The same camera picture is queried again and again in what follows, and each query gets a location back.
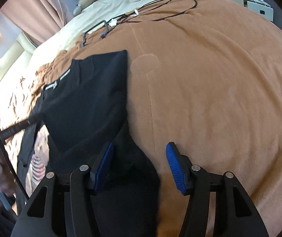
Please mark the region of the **black teddy bear t-shirt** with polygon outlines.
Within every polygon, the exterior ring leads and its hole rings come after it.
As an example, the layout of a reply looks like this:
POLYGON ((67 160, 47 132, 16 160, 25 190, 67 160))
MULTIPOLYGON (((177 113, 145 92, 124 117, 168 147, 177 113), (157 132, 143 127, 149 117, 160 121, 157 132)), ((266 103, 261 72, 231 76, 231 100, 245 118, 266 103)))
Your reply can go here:
POLYGON ((129 133, 126 51, 73 60, 66 72, 47 85, 30 116, 43 114, 23 135, 17 169, 21 181, 36 156, 36 137, 49 132, 44 177, 28 201, 19 197, 13 236, 74 236, 70 176, 113 144, 103 190, 91 196, 100 236, 155 236, 158 174, 129 133))

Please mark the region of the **orange brown blanket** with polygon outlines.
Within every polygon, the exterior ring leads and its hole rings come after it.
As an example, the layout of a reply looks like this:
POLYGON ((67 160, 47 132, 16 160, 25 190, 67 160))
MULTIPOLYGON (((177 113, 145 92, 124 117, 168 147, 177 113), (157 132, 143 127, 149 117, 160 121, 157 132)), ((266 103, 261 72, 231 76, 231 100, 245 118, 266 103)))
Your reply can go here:
POLYGON ((129 55, 130 133, 161 180, 155 236, 177 236, 187 206, 164 154, 170 141, 211 172, 233 171, 268 234, 280 234, 282 31, 230 0, 150 5, 105 38, 80 35, 30 78, 0 88, 1 126, 26 117, 73 59, 119 50, 129 55))

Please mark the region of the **pink left curtain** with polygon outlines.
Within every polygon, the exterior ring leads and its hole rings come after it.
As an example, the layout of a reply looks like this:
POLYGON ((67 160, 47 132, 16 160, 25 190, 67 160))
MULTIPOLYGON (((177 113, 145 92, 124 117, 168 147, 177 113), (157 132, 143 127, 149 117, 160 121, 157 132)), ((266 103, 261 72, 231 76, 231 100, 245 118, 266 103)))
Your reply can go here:
POLYGON ((8 0, 1 12, 35 45, 47 41, 67 23, 60 0, 8 0))

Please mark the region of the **pale yellow bed sheet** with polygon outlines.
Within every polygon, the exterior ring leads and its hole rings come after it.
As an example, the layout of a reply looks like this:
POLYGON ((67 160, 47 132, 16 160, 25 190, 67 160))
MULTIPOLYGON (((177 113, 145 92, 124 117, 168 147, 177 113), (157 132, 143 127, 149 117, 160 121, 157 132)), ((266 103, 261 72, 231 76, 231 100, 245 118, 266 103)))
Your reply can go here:
POLYGON ((13 47, 0 58, 0 83, 33 75, 39 67, 50 63, 61 50, 70 49, 83 32, 92 33, 100 22, 111 20, 155 0, 97 0, 73 17, 58 32, 37 48, 20 33, 13 47))

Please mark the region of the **cream bedside drawer cabinet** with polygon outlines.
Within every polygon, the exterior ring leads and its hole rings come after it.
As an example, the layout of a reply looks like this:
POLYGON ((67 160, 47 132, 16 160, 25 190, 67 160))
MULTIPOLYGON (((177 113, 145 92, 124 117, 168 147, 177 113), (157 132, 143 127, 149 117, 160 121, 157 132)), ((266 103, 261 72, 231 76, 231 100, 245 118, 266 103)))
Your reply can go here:
POLYGON ((248 8, 249 10, 255 12, 256 14, 261 15, 267 20, 273 22, 274 21, 274 10, 271 8, 269 4, 266 2, 262 2, 259 0, 232 0, 239 5, 248 8))

